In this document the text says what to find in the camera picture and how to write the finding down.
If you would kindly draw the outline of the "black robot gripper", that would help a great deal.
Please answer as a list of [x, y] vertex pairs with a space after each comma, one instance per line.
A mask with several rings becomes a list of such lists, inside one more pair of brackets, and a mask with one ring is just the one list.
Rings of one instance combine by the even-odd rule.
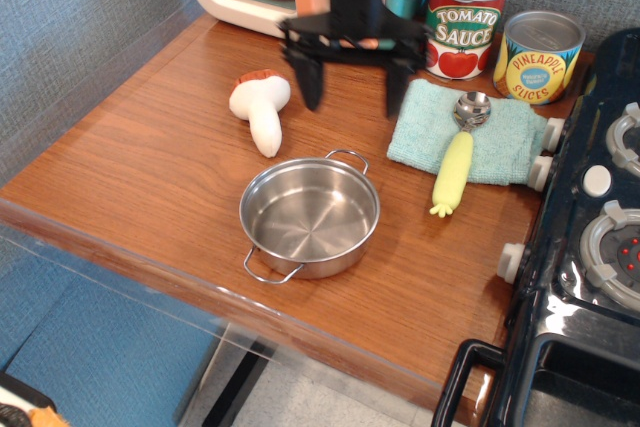
[[292, 63], [306, 107], [324, 91], [322, 62], [386, 66], [386, 117], [398, 115], [413, 74], [429, 59], [429, 29], [391, 12], [383, 0], [329, 0], [329, 10], [280, 23], [283, 53]]

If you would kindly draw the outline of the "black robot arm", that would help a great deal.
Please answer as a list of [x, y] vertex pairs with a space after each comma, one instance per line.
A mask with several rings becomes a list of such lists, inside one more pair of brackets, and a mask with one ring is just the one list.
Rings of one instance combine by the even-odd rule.
[[425, 66], [432, 30], [402, 18], [383, 0], [329, 0], [327, 12], [284, 20], [283, 54], [308, 109], [324, 92], [324, 64], [378, 66], [386, 71], [386, 115], [399, 114], [411, 75]]

